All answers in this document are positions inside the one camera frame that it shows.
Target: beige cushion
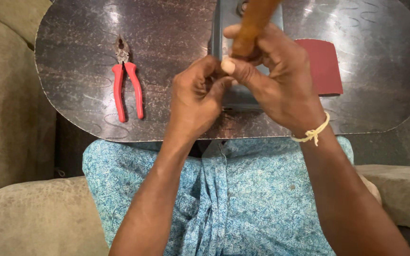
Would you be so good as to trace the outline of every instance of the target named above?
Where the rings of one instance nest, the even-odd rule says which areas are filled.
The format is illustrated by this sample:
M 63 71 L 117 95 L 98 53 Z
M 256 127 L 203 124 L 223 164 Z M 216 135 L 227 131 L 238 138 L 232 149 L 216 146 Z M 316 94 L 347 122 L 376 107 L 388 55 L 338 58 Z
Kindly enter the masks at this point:
M 0 256 L 108 255 L 84 177 L 0 189 Z
M 33 46 L 37 28 L 50 5 L 49 0 L 0 0 L 0 22 Z
M 410 227 L 410 166 L 356 166 L 378 188 L 382 205 L 397 225 Z
M 0 22 L 0 188 L 53 178 L 55 119 L 33 51 Z

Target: yellow thread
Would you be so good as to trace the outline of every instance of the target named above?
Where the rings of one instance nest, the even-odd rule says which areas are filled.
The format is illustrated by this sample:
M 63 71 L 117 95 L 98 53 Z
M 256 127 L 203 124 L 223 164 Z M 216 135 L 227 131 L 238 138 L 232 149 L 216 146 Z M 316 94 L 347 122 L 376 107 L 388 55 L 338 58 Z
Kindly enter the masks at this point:
M 330 115 L 327 112 L 325 112 L 325 115 L 327 116 L 327 119 L 325 119 L 325 122 L 321 126 L 319 126 L 316 130 L 305 132 L 306 138 L 296 138 L 296 137 L 293 137 L 293 135 L 291 136 L 291 138 L 296 142 L 307 142 L 311 140 L 312 138 L 314 138 L 314 144 L 316 144 L 316 147 L 317 147 L 317 142 L 319 141 L 319 139 L 317 138 L 317 135 L 321 131 L 323 131 L 325 127 L 327 127 L 328 121 L 330 121 Z

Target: sandpaper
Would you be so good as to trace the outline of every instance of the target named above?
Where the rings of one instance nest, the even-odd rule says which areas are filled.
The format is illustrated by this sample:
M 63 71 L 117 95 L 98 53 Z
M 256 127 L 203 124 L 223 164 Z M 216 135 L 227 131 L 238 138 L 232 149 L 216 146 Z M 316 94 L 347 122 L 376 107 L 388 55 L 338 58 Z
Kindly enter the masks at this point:
M 297 39 L 295 43 L 308 52 L 312 83 L 317 93 L 343 94 L 335 45 L 317 39 Z

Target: scratched surface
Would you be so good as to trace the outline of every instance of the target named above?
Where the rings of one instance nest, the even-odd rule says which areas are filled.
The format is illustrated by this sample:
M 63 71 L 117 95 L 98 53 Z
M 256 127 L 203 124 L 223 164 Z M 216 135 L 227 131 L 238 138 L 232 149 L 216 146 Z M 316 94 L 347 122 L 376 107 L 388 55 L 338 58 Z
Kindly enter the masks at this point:
M 43 89 L 69 121 L 120 142 L 162 140 L 175 74 L 207 54 L 212 0 L 56 0 L 36 40 Z M 396 0 L 286 0 L 284 31 L 335 44 L 344 94 L 322 97 L 336 133 L 390 130 L 410 115 L 410 12 Z M 144 95 L 137 119 L 126 80 L 128 122 L 113 100 L 121 33 L 133 52 Z M 287 136 L 263 113 L 223 113 L 202 138 Z

